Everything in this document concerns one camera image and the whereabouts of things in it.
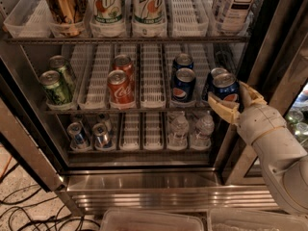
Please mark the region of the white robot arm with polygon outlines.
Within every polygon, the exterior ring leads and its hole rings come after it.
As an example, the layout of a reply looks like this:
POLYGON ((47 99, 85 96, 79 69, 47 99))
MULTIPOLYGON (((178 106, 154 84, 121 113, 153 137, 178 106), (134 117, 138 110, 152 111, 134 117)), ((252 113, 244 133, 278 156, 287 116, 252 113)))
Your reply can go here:
POLYGON ((279 111, 263 95, 240 83, 241 103, 214 93, 208 103, 226 122, 237 127, 245 144, 256 152, 263 179, 278 206, 292 215, 308 214, 308 153, 287 128, 279 111))

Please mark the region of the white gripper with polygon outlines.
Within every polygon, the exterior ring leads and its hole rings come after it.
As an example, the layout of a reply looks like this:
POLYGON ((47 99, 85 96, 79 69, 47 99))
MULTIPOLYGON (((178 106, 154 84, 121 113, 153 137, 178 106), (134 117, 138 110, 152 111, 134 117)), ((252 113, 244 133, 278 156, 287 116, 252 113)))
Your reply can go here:
POLYGON ((212 110, 226 122, 236 125, 240 137, 249 145, 265 134, 285 128, 286 121, 273 107, 266 105, 264 96, 248 84, 240 81, 240 96, 245 107, 240 114, 240 104, 224 101, 212 92, 208 94, 208 103, 212 110))

